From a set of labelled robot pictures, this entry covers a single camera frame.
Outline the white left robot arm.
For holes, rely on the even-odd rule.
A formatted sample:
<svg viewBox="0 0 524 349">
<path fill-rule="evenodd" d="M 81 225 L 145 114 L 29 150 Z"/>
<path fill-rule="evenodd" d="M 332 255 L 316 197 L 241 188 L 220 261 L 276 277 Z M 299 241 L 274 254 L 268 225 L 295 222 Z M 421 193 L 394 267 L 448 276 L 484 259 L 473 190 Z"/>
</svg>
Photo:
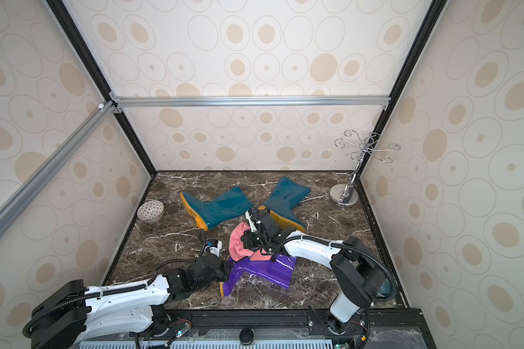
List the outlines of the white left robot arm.
<svg viewBox="0 0 524 349">
<path fill-rule="evenodd" d="M 229 265 L 216 254 L 167 260 L 148 279 L 114 286 L 68 282 L 38 305 L 22 334 L 32 348 L 69 348 L 81 341 L 127 332 L 164 337 L 187 320 L 174 320 L 165 306 L 229 278 Z"/>
</svg>

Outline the pink microfiber cloth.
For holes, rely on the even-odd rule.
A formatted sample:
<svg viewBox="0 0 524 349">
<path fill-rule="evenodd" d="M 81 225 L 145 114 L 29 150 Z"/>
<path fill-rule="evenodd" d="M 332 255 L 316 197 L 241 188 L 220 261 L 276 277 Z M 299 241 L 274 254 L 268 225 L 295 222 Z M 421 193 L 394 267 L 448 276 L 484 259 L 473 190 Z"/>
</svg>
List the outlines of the pink microfiber cloth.
<svg viewBox="0 0 524 349">
<path fill-rule="evenodd" d="M 245 232 L 250 230 L 250 226 L 246 222 L 241 222 L 231 233 L 229 241 L 229 254 L 234 262 L 239 262 L 244 258 L 252 261 L 267 261 L 271 260 L 270 255 L 262 255 L 260 250 L 253 251 L 244 247 L 241 240 L 245 236 Z"/>
</svg>

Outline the purple rubber boot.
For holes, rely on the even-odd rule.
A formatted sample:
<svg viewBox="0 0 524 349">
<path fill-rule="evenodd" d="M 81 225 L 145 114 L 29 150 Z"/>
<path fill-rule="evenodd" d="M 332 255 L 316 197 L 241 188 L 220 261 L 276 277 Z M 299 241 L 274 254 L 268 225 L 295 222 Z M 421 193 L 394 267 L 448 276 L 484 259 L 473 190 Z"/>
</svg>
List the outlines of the purple rubber boot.
<svg viewBox="0 0 524 349">
<path fill-rule="evenodd" d="M 229 267 L 229 274 L 228 280 L 220 283 L 220 293 L 222 297 L 231 295 L 232 290 L 244 273 L 261 277 L 273 284 L 288 289 L 291 285 L 296 259 L 295 257 L 278 254 L 274 262 L 271 260 L 252 261 L 249 257 L 245 257 L 238 262 L 235 262 L 229 257 L 226 262 Z"/>
</svg>

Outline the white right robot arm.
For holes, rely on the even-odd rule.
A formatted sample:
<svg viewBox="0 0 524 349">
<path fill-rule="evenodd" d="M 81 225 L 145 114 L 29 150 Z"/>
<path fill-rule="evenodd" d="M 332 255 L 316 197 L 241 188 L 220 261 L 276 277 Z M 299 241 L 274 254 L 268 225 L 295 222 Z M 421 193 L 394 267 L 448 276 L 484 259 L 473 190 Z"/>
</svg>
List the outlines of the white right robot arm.
<svg viewBox="0 0 524 349">
<path fill-rule="evenodd" d="M 250 230 L 242 238 L 249 250 L 276 260 L 278 255 L 303 258 L 332 270 L 340 293 L 328 310 L 330 324 L 347 324 L 355 314 L 375 302 L 389 302 L 397 295 L 390 270 L 358 238 L 333 241 L 282 228 L 267 209 L 245 213 Z"/>
</svg>

